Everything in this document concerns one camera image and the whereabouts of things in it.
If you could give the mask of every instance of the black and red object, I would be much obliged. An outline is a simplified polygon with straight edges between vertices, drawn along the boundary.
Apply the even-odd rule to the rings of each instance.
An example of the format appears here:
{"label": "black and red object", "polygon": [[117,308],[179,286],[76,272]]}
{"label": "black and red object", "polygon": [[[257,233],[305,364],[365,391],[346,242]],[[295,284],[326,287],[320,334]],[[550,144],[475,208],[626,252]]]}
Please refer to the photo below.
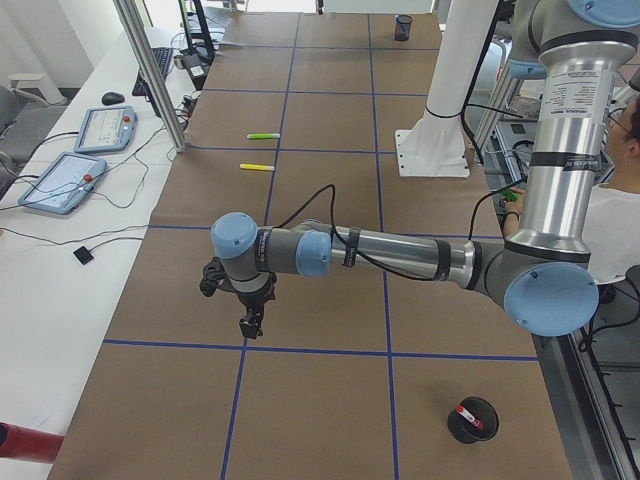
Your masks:
{"label": "black and red object", "polygon": [[492,439],[498,433],[498,414],[493,406],[480,397],[467,397],[447,417],[453,438],[471,444]]}

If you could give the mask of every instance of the label sticker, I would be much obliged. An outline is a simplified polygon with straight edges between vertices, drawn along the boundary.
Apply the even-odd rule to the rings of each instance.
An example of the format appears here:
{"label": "label sticker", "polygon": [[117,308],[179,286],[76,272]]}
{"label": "label sticker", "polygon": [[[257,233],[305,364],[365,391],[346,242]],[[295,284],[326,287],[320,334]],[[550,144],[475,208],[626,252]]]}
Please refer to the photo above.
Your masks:
{"label": "label sticker", "polygon": [[600,157],[595,155],[567,155],[563,171],[590,170],[597,172],[600,169]]}
{"label": "label sticker", "polygon": [[592,118],[604,123],[613,86],[608,70],[582,70],[547,78],[540,120],[558,118]]}
{"label": "label sticker", "polygon": [[194,77],[201,77],[202,75],[204,75],[204,70],[200,65],[191,67],[191,75],[193,75]]}

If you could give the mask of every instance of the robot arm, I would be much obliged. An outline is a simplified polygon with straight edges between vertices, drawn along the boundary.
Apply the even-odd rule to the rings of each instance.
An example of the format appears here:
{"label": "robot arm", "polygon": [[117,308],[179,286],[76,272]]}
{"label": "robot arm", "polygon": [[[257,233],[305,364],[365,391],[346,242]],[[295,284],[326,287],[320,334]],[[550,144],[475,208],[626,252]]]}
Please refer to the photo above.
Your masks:
{"label": "robot arm", "polygon": [[227,214],[212,227],[219,258],[205,267],[201,290],[238,296],[245,337],[262,334],[275,272],[318,276],[332,259],[454,281],[538,335],[564,335],[589,320],[598,290],[582,228],[614,73],[636,52],[640,0],[520,0],[515,22],[514,56],[539,60],[547,72],[520,229],[504,245],[455,244],[318,222],[258,228],[244,214]]}
{"label": "robot arm", "polygon": [[514,321],[539,335],[575,330],[598,301],[597,287],[584,268],[514,254],[500,244],[334,229],[317,221],[292,229],[258,228],[239,212],[218,219],[211,239],[219,257],[205,266],[200,289],[206,296],[216,289],[238,296],[246,307],[240,320],[246,338],[262,335],[264,304],[275,299],[275,272],[321,276],[332,261],[383,268],[414,280],[455,282],[491,297]]}

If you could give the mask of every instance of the chair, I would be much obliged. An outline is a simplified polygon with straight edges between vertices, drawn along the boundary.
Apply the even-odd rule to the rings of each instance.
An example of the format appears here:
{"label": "chair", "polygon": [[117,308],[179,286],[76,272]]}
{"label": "chair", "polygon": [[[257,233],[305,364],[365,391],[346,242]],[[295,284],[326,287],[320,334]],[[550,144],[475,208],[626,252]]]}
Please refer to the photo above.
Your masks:
{"label": "chair", "polygon": [[65,108],[50,105],[37,95],[0,86],[0,198]]}

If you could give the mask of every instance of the person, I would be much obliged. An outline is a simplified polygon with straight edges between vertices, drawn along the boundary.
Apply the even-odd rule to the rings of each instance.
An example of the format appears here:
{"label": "person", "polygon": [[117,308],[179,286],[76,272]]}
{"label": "person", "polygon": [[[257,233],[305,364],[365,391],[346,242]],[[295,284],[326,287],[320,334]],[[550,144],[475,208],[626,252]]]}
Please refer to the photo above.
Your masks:
{"label": "person", "polygon": [[[615,165],[614,176],[592,188],[582,232],[591,250],[589,273],[601,285],[624,279],[640,264],[640,95],[609,113],[605,152]],[[524,190],[513,190],[519,197],[505,203],[505,238],[518,230],[526,199]]]}

